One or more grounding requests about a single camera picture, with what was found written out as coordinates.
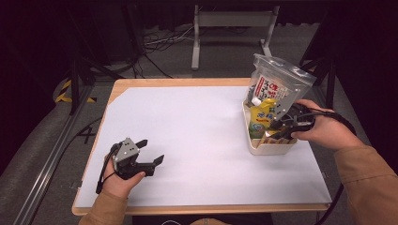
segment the metal stand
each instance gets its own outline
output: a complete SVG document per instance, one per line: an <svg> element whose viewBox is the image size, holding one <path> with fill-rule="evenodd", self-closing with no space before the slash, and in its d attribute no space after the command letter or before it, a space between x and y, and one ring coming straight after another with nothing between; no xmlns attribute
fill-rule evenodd
<svg viewBox="0 0 398 225"><path fill-rule="evenodd" d="M192 53L193 70L199 69L200 39L199 28L201 26L266 26L268 33L265 39L260 39L264 55L271 56L269 42L273 28L278 17L279 7L274 7L272 11L199 11L195 6L194 12L194 42Z"/></svg>

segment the white paper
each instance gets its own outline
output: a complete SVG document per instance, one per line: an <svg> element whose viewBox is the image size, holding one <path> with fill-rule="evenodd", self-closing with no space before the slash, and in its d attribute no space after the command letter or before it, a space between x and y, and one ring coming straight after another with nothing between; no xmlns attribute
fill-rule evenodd
<svg viewBox="0 0 398 225"><path fill-rule="evenodd" d="M308 142L286 155L249 152L244 86L134 87L107 107L75 207L91 207L104 156L130 137L148 140L138 162L164 155L129 206L330 203Z"/></svg>

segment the black cable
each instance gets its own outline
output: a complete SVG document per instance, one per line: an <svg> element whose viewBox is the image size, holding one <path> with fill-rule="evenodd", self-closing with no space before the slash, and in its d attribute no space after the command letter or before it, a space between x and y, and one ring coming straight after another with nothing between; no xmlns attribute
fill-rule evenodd
<svg viewBox="0 0 398 225"><path fill-rule="evenodd" d="M105 174L106 166L108 165L109 159L114 155L115 151L120 148L120 146L121 146L121 143L115 143L112 146L112 148L111 148L111 152L106 156L106 159L103 161L103 166L102 166L102 169L101 169L100 174L99 174L99 181L97 182L97 188L96 188L96 193L97 194L101 193L103 183L105 182L106 179L109 178L109 176L107 176L102 181L102 177Z"/></svg>
<svg viewBox="0 0 398 225"><path fill-rule="evenodd" d="M314 225L321 225L322 223L324 223L326 221L326 219L329 217L329 215L331 214L331 212L333 211L334 207L336 206L337 202L340 199L340 196L343 193L343 189L344 186L343 184L340 184L339 189L337 190L337 193L334 195L334 199L331 202L328 210L326 211L326 213L324 214L323 217L321 217L321 219L319 221L317 221Z"/></svg>
<svg viewBox="0 0 398 225"><path fill-rule="evenodd" d="M149 60L149 62L151 62L151 63L152 63L164 76L166 76L166 77L168 77L168 78L174 78L174 77L172 77L172 76L166 74L165 72L163 72L163 70L161 70L161 69L158 67L158 65L156 65L146 54L144 54L144 56L145 56L145 58L146 58L147 60Z"/></svg>

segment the tan sleeve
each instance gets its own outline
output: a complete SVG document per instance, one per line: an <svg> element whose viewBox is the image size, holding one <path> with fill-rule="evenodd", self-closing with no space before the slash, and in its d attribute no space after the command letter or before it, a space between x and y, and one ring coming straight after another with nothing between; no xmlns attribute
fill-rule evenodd
<svg viewBox="0 0 398 225"><path fill-rule="evenodd" d="M396 225L398 178L373 147L351 147L335 153L337 169L356 224Z"/></svg>
<svg viewBox="0 0 398 225"><path fill-rule="evenodd" d="M90 212L82 217L79 225L100 224L119 225L123 223L127 208L127 199L122 199L106 190L97 197Z"/></svg>

